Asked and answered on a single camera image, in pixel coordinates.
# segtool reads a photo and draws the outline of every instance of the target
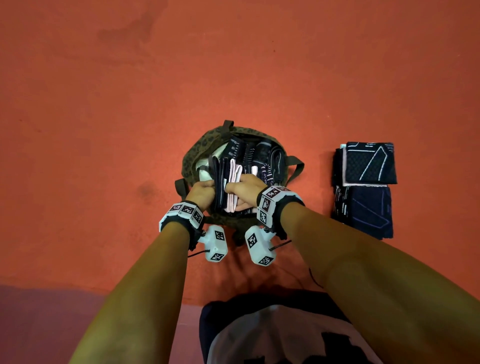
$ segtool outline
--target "hand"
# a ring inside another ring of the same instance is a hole
[[[197,182],[188,192],[187,200],[195,202],[202,212],[208,209],[215,198],[215,185],[213,180]]]
[[[246,208],[257,207],[257,196],[267,185],[253,174],[242,174],[240,182],[227,183],[225,192],[236,194],[239,199],[235,211],[242,211]]]

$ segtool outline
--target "orange floor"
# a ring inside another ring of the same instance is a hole
[[[0,283],[109,291],[224,119],[305,161],[328,213],[340,143],[396,146],[393,246],[480,298],[477,1],[4,1]],[[313,289],[293,246],[189,260],[184,303]]]

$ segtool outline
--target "forearm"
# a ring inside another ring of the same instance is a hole
[[[107,297],[71,363],[168,363],[188,243],[182,225],[162,230]]]
[[[288,204],[281,223],[320,284],[381,357],[393,353],[398,361],[415,361],[434,355],[441,362],[442,356],[476,355],[480,303],[457,285],[300,204]]]

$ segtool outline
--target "person's shirt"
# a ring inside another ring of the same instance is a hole
[[[326,293],[250,294],[202,311],[208,364],[382,363]]]

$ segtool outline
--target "stack of folded clothes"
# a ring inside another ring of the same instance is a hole
[[[228,182],[238,182],[242,173],[254,174],[268,186],[279,185],[285,176],[287,165],[284,150],[270,139],[254,142],[232,136],[228,143],[211,156],[199,160],[196,168],[201,181],[213,179],[215,186],[225,188]],[[237,202],[235,195],[216,189],[211,210],[234,217],[255,216],[256,208],[235,211]]]
[[[393,238],[392,197],[396,184],[392,143],[348,142],[335,151],[332,218],[377,239]]]

